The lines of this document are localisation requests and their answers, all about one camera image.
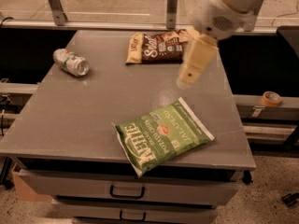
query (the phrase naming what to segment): speckled floor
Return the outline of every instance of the speckled floor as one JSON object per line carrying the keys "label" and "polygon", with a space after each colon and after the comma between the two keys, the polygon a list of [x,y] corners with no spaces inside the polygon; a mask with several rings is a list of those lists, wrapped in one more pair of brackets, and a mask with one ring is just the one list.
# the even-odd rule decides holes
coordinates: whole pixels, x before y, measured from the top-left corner
{"label": "speckled floor", "polygon": [[[64,10],[72,20],[89,21],[164,21],[164,0],[63,0]],[[195,0],[179,0],[178,21],[188,22]],[[124,7],[131,15],[123,16]],[[0,0],[0,12],[16,19],[51,20],[45,0]],[[299,24],[298,0],[265,0],[257,22],[261,26]],[[216,224],[295,224],[299,223],[299,205],[288,208],[280,199],[299,191],[299,159],[255,156],[257,168],[253,183],[238,181],[239,192],[219,208]],[[0,157],[0,167],[4,158]],[[18,201],[15,189],[0,186],[0,224],[69,224],[53,210],[50,203]]]}

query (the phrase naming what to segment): black handle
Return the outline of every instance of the black handle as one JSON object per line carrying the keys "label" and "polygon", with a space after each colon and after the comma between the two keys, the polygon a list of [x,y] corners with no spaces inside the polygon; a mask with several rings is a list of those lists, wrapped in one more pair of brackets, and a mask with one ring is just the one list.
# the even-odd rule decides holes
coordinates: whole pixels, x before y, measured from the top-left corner
{"label": "black handle", "polygon": [[146,220],[146,213],[143,213],[143,217],[142,219],[138,220],[138,219],[126,219],[122,217],[122,211],[120,211],[120,220],[129,220],[129,221],[145,221]]}
{"label": "black handle", "polygon": [[125,195],[117,195],[117,194],[114,194],[114,193],[113,193],[113,189],[114,189],[114,186],[111,185],[111,187],[110,187],[110,196],[111,196],[112,198],[133,199],[133,200],[138,200],[138,199],[143,198],[143,196],[144,196],[144,192],[145,192],[145,190],[146,190],[144,187],[142,187],[142,189],[141,189],[141,194],[140,194],[140,195],[138,195],[138,196],[125,196]]}

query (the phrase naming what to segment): green bag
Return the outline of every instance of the green bag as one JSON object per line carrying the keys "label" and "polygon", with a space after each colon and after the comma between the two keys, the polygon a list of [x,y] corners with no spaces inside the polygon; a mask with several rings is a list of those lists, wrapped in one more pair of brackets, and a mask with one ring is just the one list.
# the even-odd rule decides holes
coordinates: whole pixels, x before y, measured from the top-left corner
{"label": "green bag", "polygon": [[182,98],[115,128],[138,177],[214,139]]}

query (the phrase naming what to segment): roll of tape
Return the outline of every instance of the roll of tape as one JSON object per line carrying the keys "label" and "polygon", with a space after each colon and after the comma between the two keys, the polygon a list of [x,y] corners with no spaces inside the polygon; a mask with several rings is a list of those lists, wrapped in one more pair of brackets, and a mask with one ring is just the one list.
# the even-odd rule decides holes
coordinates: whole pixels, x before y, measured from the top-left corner
{"label": "roll of tape", "polygon": [[262,96],[262,103],[266,106],[276,107],[281,103],[281,97],[275,92],[266,91]]}

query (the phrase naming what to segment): desk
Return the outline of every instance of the desk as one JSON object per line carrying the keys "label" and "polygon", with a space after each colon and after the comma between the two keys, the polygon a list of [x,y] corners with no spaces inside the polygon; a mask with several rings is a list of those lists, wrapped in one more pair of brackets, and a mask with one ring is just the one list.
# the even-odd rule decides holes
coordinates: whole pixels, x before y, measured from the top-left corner
{"label": "desk", "polygon": [[[255,168],[220,56],[182,91],[179,64],[125,65],[132,34],[78,31],[67,48],[89,61],[90,73],[76,78],[54,65],[2,139],[0,154],[16,161],[21,178],[52,195],[67,216],[210,223],[217,205],[237,192],[238,175]],[[137,179],[111,122],[179,97],[215,140]]]}

